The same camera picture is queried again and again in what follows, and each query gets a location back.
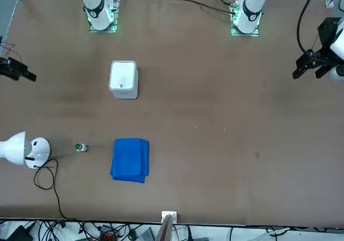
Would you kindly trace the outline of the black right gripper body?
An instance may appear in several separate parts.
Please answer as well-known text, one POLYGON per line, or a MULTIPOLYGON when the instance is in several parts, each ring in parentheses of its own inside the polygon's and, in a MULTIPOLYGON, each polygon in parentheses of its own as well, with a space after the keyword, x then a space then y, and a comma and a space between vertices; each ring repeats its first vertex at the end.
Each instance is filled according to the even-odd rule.
POLYGON ((18 79, 18 74, 8 66, 8 59, 1 57, 0 73, 10 79, 18 79))

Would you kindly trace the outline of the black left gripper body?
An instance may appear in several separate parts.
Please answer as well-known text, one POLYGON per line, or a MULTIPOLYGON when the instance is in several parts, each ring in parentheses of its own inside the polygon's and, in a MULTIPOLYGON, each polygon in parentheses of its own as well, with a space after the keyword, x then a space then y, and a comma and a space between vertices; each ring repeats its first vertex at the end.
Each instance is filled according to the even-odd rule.
POLYGON ((318 27, 320 58, 343 64, 343 17, 327 17, 318 27))

